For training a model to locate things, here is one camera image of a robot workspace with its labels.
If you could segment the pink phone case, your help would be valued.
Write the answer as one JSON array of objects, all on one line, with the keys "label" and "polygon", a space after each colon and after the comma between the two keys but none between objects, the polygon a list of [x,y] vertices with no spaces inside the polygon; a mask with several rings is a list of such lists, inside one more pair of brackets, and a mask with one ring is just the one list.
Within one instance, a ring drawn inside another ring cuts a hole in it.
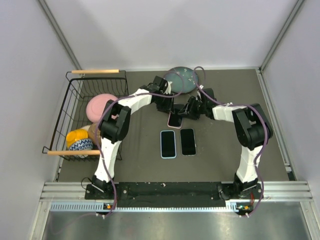
[{"label": "pink phone case", "polygon": [[168,116],[167,126],[169,128],[180,129],[182,127],[183,117],[177,113],[170,113]]}]

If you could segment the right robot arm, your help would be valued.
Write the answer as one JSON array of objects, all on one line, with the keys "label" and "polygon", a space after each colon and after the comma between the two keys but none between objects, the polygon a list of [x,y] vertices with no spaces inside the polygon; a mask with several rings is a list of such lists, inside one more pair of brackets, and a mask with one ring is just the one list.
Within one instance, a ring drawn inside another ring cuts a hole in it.
[{"label": "right robot arm", "polygon": [[198,120],[201,115],[215,121],[234,124],[237,139],[241,145],[239,167],[234,175],[233,187],[229,193],[220,189],[222,195],[236,195],[245,198],[258,184],[260,158],[273,129],[258,103],[234,104],[218,102],[211,88],[198,89],[197,96],[178,110],[178,115]]}]

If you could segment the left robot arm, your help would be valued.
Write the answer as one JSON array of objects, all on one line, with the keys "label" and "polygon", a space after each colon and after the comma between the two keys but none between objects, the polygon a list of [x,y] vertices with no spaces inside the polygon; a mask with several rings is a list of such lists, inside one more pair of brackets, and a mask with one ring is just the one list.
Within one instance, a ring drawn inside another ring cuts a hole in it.
[{"label": "left robot arm", "polygon": [[91,185],[102,198],[109,198],[114,191],[114,168],[118,149],[127,136],[131,115],[144,106],[155,103],[159,109],[169,110],[173,101],[172,82],[156,76],[153,82],[140,87],[131,95],[106,103],[98,122],[101,144],[98,167]]}]

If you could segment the teal phone dark screen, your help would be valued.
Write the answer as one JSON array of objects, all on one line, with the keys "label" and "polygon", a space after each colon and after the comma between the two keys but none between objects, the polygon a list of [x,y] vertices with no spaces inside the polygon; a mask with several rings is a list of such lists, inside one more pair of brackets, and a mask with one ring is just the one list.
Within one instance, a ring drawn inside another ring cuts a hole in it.
[{"label": "teal phone dark screen", "polygon": [[192,128],[180,130],[181,152],[184,156],[196,155],[195,132]]}]

